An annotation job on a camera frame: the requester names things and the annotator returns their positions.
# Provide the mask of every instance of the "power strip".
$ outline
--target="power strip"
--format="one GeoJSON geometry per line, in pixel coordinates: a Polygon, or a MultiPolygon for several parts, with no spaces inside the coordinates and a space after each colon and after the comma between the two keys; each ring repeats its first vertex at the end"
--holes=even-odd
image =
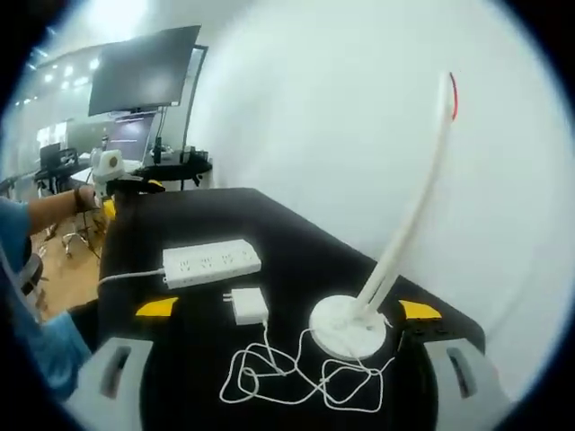
{"type": "Polygon", "coordinates": [[[163,259],[165,283],[170,289],[244,276],[261,269],[258,254],[244,240],[166,249],[163,259]]]}

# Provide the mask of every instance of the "blue sleeve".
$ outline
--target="blue sleeve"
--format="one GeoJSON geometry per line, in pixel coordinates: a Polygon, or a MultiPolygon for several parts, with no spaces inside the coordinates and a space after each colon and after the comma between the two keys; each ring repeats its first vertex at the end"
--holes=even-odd
{"type": "Polygon", "coordinates": [[[24,245],[29,231],[28,205],[0,198],[0,242],[15,272],[24,264],[24,245]]]}

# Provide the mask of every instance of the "lamp base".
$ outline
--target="lamp base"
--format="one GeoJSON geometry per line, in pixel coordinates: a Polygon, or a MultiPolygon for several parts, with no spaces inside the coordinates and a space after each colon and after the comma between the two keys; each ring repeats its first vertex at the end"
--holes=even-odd
{"type": "Polygon", "coordinates": [[[357,298],[346,295],[322,299],[312,311],[312,338],[330,356],[344,361],[365,359],[385,342],[385,317],[379,312],[357,316],[357,298]]]}

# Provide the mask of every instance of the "wooden floor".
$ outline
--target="wooden floor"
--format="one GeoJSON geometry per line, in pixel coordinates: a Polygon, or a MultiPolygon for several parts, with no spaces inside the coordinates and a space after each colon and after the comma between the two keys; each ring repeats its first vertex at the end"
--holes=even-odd
{"type": "MultiPolygon", "coordinates": [[[[71,242],[72,256],[68,258],[62,245],[62,235],[73,232],[73,221],[69,220],[59,226],[56,236],[44,242],[45,233],[39,233],[32,238],[34,252],[39,252],[44,244],[45,253],[42,256],[44,271],[39,287],[44,291],[44,310],[42,317],[49,319],[70,307],[87,303],[97,297],[96,285],[100,261],[78,238],[71,242]]],[[[90,240],[98,255],[101,253],[102,235],[90,231],[90,240]]]]}

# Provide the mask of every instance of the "tangled cable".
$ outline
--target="tangled cable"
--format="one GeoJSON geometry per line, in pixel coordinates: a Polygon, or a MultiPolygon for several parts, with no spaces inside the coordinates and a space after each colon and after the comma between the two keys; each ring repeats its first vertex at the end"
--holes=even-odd
{"type": "Polygon", "coordinates": [[[323,364],[322,364],[322,379],[319,382],[319,384],[316,384],[309,377],[307,377],[299,369],[299,366],[298,366],[299,360],[300,360],[301,355],[302,355],[302,343],[303,343],[304,335],[307,332],[311,332],[311,331],[312,330],[310,330],[310,329],[306,329],[306,330],[303,330],[302,333],[299,335],[297,356],[296,356],[296,358],[293,358],[292,356],[270,346],[270,343],[268,341],[268,323],[265,321],[263,323],[263,341],[264,341],[264,344],[252,343],[247,348],[245,348],[243,350],[238,350],[237,352],[234,353],[234,355],[232,356],[232,361],[230,364],[230,369],[228,371],[226,381],[224,382],[222,389],[219,392],[219,399],[221,401],[227,403],[227,404],[237,404],[240,402],[246,402],[248,400],[251,400],[252,398],[259,398],[260,400],[277,402],[278,404],[283,404],[286,406],[296,406],[297,404],[301,404],[303,402],[306,402],[316,392],[319,391],[323,394],[323,402],[325,403],[325,406],[328,407],[329,409],[342,410],[342,411],[357,411],[357,412],[362,412],[362,413],[376,413],[376,412],[378,412],[381,409],[381,406],[383,403],[383,398],[384,398],[384,376],[383,376],[383,373],[384,373],[385,369],[387,368],[387,366],[389,364],[391,364],[391,362],[394,360],[394,357],[389,359],[385,363],[383,368],[381,368],[381,369],[366,368],[361,363],[361,361],[359,359],[357,359],[357,361],[358,361],[357,365],[350,364],[350,363],[340,361],[337,359],[327,359],[327,360],[323,361],[323,364]],[[252,351],[254,348],[257,348],[257,347],[266,349],[268,352],[268,355],[269,355],[269,359],[264,357],[260,353],[252,351]],[[276,360],[273,356],[274,353],[276,353],[280,356],[283,356],[287,360],[289,360],[293,364],[293,368],[291,368],[288,371],[284,371],[281,368],[279,368],[278,365],[276,364],[276,360]],[[265,364],[267,364],[269,367],[274,369],[275,373],[257,374],[255,371],[253,371],[253,368],[245,365],[245,360],[246,360],[247,356],[258,357],[265,364]],[[239,369],[239,372],[237,375],[237,387],[241,392],[245,393],[246,396],[241,398],[241,399],[238,399],[238,400],[227,400],[224,397],[224,392],[226,391],[228,384],[232,380],[235,362],[239,357],[241,357],[241,364],[240,364],[240,369],[239,369]],[[327,366],[329,364],[338,364],[341,366],[338,367],[337,369],[335,369],[332,373],[326,375],[327,366]],[[331,380],[332,377],[334,377],[336,374],[338,374],[344,370],[349,370],[349,371],[353,371],[353,372],[357,372],[357,373],[364,373],[366,375],[366,378],[346,398],[344,398],[343,400],[335,400],[328,393],[327,383],[331,380]],[[293,374],[293,373],[299,374],[306,382],[308,382],[310,384],[310,386],[313,387],[313,389],[301,400],[296,400],[296,401],[276,400],[276,399],[266,397],[264,395],[259,394],[260,379],[266,378],[266,377],[278,377],[278,376],[286,377],[286,376],[293,374]],[[248,375],[252,378],[252,380],[253,380],[253,390],[252,391],[248,391],[242,386],[242,376],[243,375],[248,375]],[[352,407],[339,407],[342,404],[345,404],[346,402],[350,401],[361,390],[361,388],[363,388],[367,384],[367,382],[369,382],[369,379],[371,379],[372,377],[375,377],[375,376],[379,377],[379,401],[377,403],[377,407],[375,407],[374,409],[359,409],[359,408],[352,408],[352,407]]]}

